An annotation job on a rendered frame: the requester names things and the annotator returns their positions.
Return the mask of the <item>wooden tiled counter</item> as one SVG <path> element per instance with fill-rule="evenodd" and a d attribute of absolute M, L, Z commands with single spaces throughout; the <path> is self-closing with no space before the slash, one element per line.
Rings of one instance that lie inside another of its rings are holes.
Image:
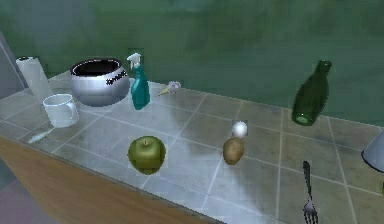
<path fill-rule="evenodd" d="M 303 127 L 279 107 L 188 89 L 159 96 L 159 84 L 150 90 L 152 101 L 141 111 L 129 100 L 83 105 L 75 125 L 29 145 L 226 224 L 305 224 L 307 161 L 319 224 L 384 224 L 384 174 L 361 157 L 377 127 L 324 116 Z M 239 121 L 248 127 L 241 138 L 245 151 L 228 165 L 223 145 L 235 137 Z M 30 92 L 0 100 L 0 135 L 28 144 L 51 128 Z M 152 175 L 137 171 L 127 157 L 142 136 L 166 147 Z"/>

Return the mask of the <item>white egg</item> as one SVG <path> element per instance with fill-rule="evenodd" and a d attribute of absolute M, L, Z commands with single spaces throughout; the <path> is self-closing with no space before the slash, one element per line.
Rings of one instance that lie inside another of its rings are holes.
<path fill-rule="evenodd" d="M 236 122 L 232 127 L 232 134 L 237 138 L 243 138 L 246 136 L 248 127 L 245 122 Z"/>

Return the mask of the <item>brown potato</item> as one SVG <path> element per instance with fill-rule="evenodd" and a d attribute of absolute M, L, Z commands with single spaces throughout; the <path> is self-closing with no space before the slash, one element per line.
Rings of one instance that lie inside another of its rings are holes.
<path fill-rule="evenodd" d="M 241 138 L 232 137 L 223 145 L 223 158 L 228 165 L 235 165 L 244 155 L 244 141 Z"/>

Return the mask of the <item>teal spray bottle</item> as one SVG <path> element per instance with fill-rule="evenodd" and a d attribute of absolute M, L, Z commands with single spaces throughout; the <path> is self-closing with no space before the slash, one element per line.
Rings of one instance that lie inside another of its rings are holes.
<path fill-rule="evenodd" d="M 131 97 L 136 110 L 141 110 L 150 102 L 149 85 L 144 69 L 141 66 L 141 55 L 134 53 L 127 57 L 130 68 L 135 72 L 135 79 L 131 86 Z"/>

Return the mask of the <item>green apple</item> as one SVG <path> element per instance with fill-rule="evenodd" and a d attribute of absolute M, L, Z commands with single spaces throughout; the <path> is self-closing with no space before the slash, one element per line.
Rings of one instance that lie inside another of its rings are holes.
<path fill-rule="evenodd" d="M 142 136 L 135 139 L 127 152 L 131 165 L 145 175 L 156 173 L 163 165 L 165 155 L 165 145 L 155 136 Z"/>

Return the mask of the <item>silver round pot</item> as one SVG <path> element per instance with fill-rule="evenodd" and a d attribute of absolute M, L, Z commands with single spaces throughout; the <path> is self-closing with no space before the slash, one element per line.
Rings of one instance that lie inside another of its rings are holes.
<path fill-rule="evenodd" d="M 71 89 L 84 105 L 104 107 L 124 99 L 130 88 L 129 76 L 115 58 L 88 59 L 71 70 Z"/>

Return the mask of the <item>dark green glass bottle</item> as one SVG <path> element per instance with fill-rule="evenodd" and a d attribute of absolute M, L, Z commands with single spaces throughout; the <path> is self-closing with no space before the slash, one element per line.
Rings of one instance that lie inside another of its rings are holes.
<path fill-rule="evenodd" d="M 329 96 L 327 76 L 331 67 L 331 61 L 319 60 L 313 74 L 300 86 L 291 113 L 296 124 L 312 126 L 323 111 Z"/>

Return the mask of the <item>white mug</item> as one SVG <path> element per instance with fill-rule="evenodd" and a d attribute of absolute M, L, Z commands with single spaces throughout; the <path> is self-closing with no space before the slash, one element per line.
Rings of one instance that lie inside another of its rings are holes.
<path fill-rule="evenodd" d="M 54 128 L 66 128 L 79 120 L 79 114 L 71 94 L 56 94 L 43 101 L 44 109 Z"/>

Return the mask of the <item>dark metal fork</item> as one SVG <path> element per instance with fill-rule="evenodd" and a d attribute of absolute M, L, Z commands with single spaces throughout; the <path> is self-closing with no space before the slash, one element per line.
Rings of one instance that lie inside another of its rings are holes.
<path fill-rule="evenodd" d="M 304 219 L 306 224 L 319 224 L 318 213 L 312 201 L 312 189 L 311 189 L 311 182 L 310 182 L 310 164 L 307 161 L 303 162 L 303 172 L 304 172 L 304 177 L 305 177 L 305 182 L 306 182 L 306 187 L 308 192 L 308 200 L 303 208 Z"/>

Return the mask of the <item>silver butter knife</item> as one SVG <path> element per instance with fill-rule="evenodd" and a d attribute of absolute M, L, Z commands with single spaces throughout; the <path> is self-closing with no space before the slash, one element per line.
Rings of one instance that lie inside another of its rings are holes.
<path fill-rule="evenodd" d="M 45 137 L 47 137 L 55 128 L 51 128 L 47 131 L 44 131 L 44 132 L 41 132 L 39 134 L 36 134 L 34 136 L 32 136 L 29 140 L 28 140 L 28 144 L 33 144 L 35 142 L 38 142 L 42 139 L 44 139 Z"/>

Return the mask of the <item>white paper towel roll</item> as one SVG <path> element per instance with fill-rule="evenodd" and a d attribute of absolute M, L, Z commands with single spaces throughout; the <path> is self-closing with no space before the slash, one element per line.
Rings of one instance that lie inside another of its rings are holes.
<path fill-rule="evenodd" d="M 40 104 L 53 94 L 42 65 L 36 57 L 20 57 L 16 60 L 25 81 Z"/>

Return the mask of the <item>grey metal kettle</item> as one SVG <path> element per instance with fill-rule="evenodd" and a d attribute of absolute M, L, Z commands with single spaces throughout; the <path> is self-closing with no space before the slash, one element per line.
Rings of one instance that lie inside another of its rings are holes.
<path fill-rule="evenodd" d="M 361 152 L 361 157 L 372 169 L 384 173 L 384 130 Z"/>

